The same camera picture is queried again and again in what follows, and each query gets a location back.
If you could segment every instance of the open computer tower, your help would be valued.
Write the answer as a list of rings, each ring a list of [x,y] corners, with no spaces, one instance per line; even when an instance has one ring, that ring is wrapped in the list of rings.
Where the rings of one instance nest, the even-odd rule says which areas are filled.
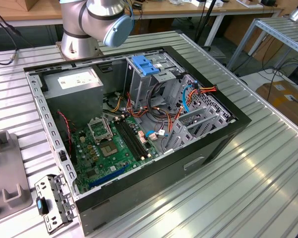
[[[48,233],[85,235],[213,160],[250,119],[172,47],[25,68],[60,175],[36,183]]]

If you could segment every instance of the motherboard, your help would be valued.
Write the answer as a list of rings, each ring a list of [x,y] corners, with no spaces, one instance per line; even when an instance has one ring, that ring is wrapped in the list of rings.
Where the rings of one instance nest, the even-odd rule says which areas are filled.
[[[135,169],[159,154],[133,117],[91,121],[72,133],[80,193]]]

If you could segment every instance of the blue wire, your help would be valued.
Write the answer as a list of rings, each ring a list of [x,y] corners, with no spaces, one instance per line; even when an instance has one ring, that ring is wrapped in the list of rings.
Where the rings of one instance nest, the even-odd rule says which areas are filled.
[[[150,134],[152,134],[152,133],[155,133],[155,131],[153,131],[153,130],[150,130],[150,131],[148,131],[146,134],[145,134],[145,137],[148,137]]]
[[[186,103],[186,101],[185,101],[185,91],[186,91],[188,88],[191,88],[191,87],[192,87],[192,85],[188,85],[188,86],[186,86],[186,87],[183,89],[183,94],[182,94],[183,107],[184,107],[184,109],[185,109],[187,112],[189,112],[189,108],[188,108],[187,103]]]

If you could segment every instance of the ram slot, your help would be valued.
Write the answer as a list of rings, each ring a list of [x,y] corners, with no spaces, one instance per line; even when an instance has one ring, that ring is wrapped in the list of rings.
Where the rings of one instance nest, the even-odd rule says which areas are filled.
[[[126,132],[128,134],[130,134],[131,139],[135,145],[135,147],[137,148],[137,151],[144,157],[147,157],[147,153],[145,151],[145,149],[143,148],[142,144],[139,142],[138,138],[135,136],[135,134],[133,133],[133,131],[131,130],[131,128],[129,127],[129,125],[124,121],[123,122],[123,127],[126,130]]]
[[[119,134],[123,137],[127,147],[135,157],[136,161],[140,161],[141,157],[146,157],[146,151],[132,132],[132,130],[129,128],[126,122],[120,121],[115,123],[115,126],[119,132]]]

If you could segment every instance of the white label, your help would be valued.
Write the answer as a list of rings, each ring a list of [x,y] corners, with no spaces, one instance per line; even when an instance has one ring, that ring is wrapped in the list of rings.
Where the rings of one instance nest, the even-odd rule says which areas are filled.
[[[279,90],[279,91],[283,91],[283,90],[285,90],[285,88],[281,85],[281,84],[276,84],[276,85],[274,85],[275,86],[275,88],[277,88],[277,90]]]
[[[293,95],[285,95],[285,97],[286,97],[289,101],[293,101],[293,98],[295,98]]]
[[[158,131],[158,134],[159,134],[159,135],[164,135],[164,133],[165,133],[165,130],[162,130],[162,129],[161,129],[161,130]]]
[[[162,64],[157,63],[157,64],[154,64],[153,66],[156,67],[156,68],[160,68],[160,67],[162,67]]]
[[[88,72],[77,73],[69,76],[59,77],[59,84],[62,89],[73,88],[88,83],[97,83],[98,78],[90,75]]]

